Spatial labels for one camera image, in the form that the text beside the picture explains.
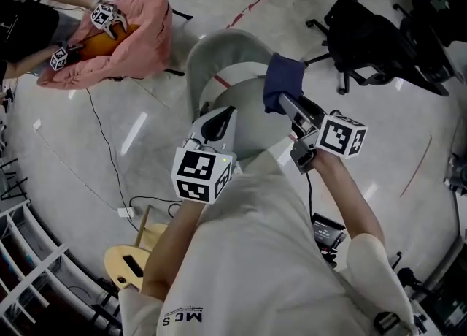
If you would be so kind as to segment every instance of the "gray chair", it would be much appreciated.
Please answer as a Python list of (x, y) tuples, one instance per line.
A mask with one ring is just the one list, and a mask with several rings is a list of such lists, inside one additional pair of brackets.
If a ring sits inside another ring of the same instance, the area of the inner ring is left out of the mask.
[[(206, 84), (222, 69), (244, 62), (269, 64), (273, 51), (252, 34), (226, 29), (204, 37), (187, 60), (188, 108), (194, 121), (200, 116), (200, 98)], [(266, 114), (264, 79), (253, 78), (227, 88), (212, 109), (234, 106), (238, 110), (233, 151), (239, 161), (256, 156), (286, 137), (291, 122), (286, 115)]]

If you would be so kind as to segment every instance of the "wooden stick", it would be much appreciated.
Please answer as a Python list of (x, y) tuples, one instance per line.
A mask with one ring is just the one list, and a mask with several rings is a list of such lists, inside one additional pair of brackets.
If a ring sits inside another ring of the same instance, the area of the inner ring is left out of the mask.
[(147, 217), (149, 215), (149, 209), (150, 208), (151, 208), (151, 205), (148, 205), (146, 207), (146, 211), (143, 214), (141, 224), (139, 225), (138, 235), (136, 236), (136, 241), (134, 242), (134, 246), (136, 246), (136, 247), (139, 247), (139, 244), (141, 243), (141, 238), (143, 236), (144, 228), (146, 227), (146, 221), (147, 221)]

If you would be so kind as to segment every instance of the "gray floor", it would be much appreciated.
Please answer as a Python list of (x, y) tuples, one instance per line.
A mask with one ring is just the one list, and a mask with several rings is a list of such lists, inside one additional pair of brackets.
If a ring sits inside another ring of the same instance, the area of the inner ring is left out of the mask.
[[(184, 68), (185, 57), (197, 38), (225, 28), (256, 0), (170, 0), (171, 5), (195, 15), (190, 23), (174, 18), (174, 67)], [(393, 0), (360, 0), (394, 23), (401, 17)], [(291, 58), (324, 53), (323, 36), (307, 29), (304, 21), (322, 19), (335, 0), (263, 0), (235, 28), (258, 36), (269, 47)], [(239, 72), (226, 72), (233, 82)], [(404, 253), (417, 276), (426, 278), (458, 233), (455, 211), (442, 183), (457, 122), (458, 104), (465, 86), (447, 83), (451, 97), (441, 98), (407, 82), (382, 87), (358, 87), (348, 96), (336, 93), (340, 83), (331, 61), (309, 67), (305, 94), (326, 110), (339, 108), (369, 126), (363, 152), (347, 161), (361, 191), (377, 214), (386, 234), (388, 254)], [(186, 82), (160, 74), (145, 80), (102, 82), (90, 92), (104, 133), (117, 160), (126, 201), (132, 196), (173, 198), (170, 181), (174, 149), (188, 132)], [(54, 91), (35, 85), (35, 78), (20, 78), (17, 99), (9, 114), (9, 150), (20, 159), (28, 176), (27, 190), (34, 207), (55, 236), (93, 273), (105, 275), (106, 249), (132, 244), (136, 232), (116, 209), (122, 207), (109, 152), (99, 131), (86, 91)], [(147, 118), (125, 154), (122, 145), (138, 117)], [(42, 126), (33, 130), (40, 118)], [(464, 130), (463, 121), (458, 130)], [(401, 196), (424, 152), (428, 152), (410, 186)], [(271, 151), (279, 158), (301, 198), (307, 185), (284, 150), (285, 140)], [(339, 219), (330, 194), (312, 173), (314, 209)], [(151, 221), (168, 221), (166, 203), (151, 202), (157, 211)], [(136, 205), (146, 205), (144, 200)], [(345, 255), (341, 250), (339, 261)]]

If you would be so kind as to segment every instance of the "blue cloth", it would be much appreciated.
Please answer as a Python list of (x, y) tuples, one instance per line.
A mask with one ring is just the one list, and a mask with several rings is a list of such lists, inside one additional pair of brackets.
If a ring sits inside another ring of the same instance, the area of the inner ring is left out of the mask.
[(279, 103), (281, 93), (286, 93), (294, 99), (302, 96), (301, 90), (305, 74), (305, 63), (282, 57), (275, 53), (268, 65), (266, 81), (264, 82), (263, 102), (267, 113), (278, 112), (284, 115), (285, 111)]

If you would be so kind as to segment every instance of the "pink cloth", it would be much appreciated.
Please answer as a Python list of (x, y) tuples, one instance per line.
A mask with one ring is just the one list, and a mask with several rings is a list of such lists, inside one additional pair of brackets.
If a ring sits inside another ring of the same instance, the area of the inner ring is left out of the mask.
[[(140, 27), (115, 49), (111, 56), (81, 61), (54, 72), (47, 68), (37, 84), (47, 88), (84, 89), (107, 77), (144, 78), (169, 66), (172, 11), (169, 0), (112, 1), (126, 14), (128, 24)], [(76, 44), (97, 33), (86, 13), (69, 40)]]

